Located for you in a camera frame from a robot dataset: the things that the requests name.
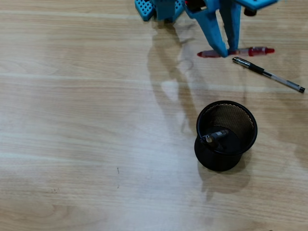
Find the cup rim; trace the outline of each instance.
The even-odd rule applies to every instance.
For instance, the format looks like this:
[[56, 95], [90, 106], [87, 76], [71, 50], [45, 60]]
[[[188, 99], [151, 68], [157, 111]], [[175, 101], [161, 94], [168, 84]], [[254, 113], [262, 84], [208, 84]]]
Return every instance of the cup rim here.
[[250, 143], [247, 145], [247, 147], [245, 149], [243, 149], [242, 151], [240, 152], [237, 152], [237, 153], [234, 153], [234, 154], [227, 154], [227, 153], [224, 153], [224, 152], [220, 152], [220, 151], [217, 151], [215, 149], [213, 149], [212, 147], [206, 145], [206, 147], [208, 149], [210, 149], [212, 152], [214, 153], [217, 153], [217, 154], [220, 154], [220, 155], [225, 155], [225, 156], [236, 156], [236, 155], [240, 155], [240, 154], [243, 154], [244, 152], [248, 151], [252, 145], [255, 143], [256, 139], [257, 139], [257, 122], [256, 122], [256, 119], [254, 118], [254, 116], [252, 115], [252, 113], [246, 108], [244, 107], [243, 105], [237, 103], [237, 102], [234, 102], [234, 101], [229, 101], [229, 100], [221, 100], [221, 101], [216, 101], [216, 102], [213, 102], [211, 104], [209, 104], [208, 106], [206, 106], [199, 114], [198, 116], [198, 119], [197, 119], [197, 124], [196, 124], [196, 128], [197, 128], [197, 135], [198, 135], [198, 138], [201, 139], [201, 134], [200, 134], [200, 129], [199, 129], [199, 125], [200, 125], [200, 120], [201, 120], [201, 117], [203, 116], [203, 114], [211, 107], [213, 107], [214, 105], [218, 105], [218, 104], [231, 104], [231, 105], [235, 105], [235, 106], [238, 106], [240, 107], [241, 109], [243, 109], [248, 115], [249, 117], [251, 118], [251, 121], [253, 123], [253, 126], [254, 126], [254, 135], [250, 141]]

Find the metal mesh cup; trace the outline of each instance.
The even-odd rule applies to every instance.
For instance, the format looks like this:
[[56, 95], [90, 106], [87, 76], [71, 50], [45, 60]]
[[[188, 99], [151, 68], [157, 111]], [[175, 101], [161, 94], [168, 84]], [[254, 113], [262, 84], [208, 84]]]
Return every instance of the metal mesh cup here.
[[[222, 149], [209, 146], [203, 136], [228, 130], [219, 140]], [[218, 101], [211, 103], [198, 116], [197, 139], [194, 150], [200, 163], [213, 171], [226, 171], [240, 161], [244, 152], [257, 138], [257, 123], [250, 111], [239, 103]]]

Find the red pen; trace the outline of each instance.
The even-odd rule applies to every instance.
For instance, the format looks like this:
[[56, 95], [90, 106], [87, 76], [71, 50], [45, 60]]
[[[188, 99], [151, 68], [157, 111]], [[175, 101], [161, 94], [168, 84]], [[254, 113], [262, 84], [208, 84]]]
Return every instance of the red pen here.
[[[274, 53], [275, 49], [267, 47], [250, 47], [245, 49], [237, 49], [235, 51], [228, 51], [228, 55], [242, 55], [242, 56], [257, 56], [257, 55], [267, 55]], [[197, 53], [199, 57], [202, 58], [219, 58], [221, 57], [216, 51], [202, 51]]]

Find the wood grain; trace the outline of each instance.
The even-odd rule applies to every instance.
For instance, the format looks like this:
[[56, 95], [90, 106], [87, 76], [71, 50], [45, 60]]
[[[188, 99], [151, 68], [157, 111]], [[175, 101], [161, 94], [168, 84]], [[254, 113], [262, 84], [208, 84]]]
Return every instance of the wood grain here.
[[[308, 87], [308, 2], [242, 15], [254, 63]], [[306, 231], [308, 96], [234, 65], [183, 14], [133, 0], [3, 0], [1, 231]], [[258, 138], [234, 169], [194, 154], [199, 112], [245, 105]]]

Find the black pen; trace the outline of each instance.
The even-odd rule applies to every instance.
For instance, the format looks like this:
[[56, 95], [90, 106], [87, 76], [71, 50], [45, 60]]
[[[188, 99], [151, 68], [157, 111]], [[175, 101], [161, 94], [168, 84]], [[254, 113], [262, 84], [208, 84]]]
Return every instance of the black pen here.
[[293, 88], [293, 89], [295, 89], [295, 90], [297, 90], [301, 93], [304, 93], [304, 91], [305, 91], [305, 88], [303, 88], [303, 87], [301, 87], [301, 86], [299, 86], [299, 85], [297, 85], [297, 84], [295, 84], [295, 83], [293, 83], [289, 80], [286, 80], [286, 79], [281, 78], [277, 75], [274, 75], [273, 73], [268, 72], [268, 71], [264, 70], [263, 68], [261, 68], [257, 65], [254, 65], [254, 64], [252, 64], [251, 62], [249, 62], [245, 59], [241, 59], [239, 57], [234, 57], [232, 60], [233, 60], [233, 62], [235, 62], [239, 65], [242, 65], [242, 66], [248, 68], [249, 70], [252, 70], [252, 71], [254, 71], [258, 74], [269, 77], [273, 80], [276, 80], [277, 82], [283, 83], [284, 85], [287, 85], [287, 86], [289, 86], [289, 87], [291, 87], [291, 88]]

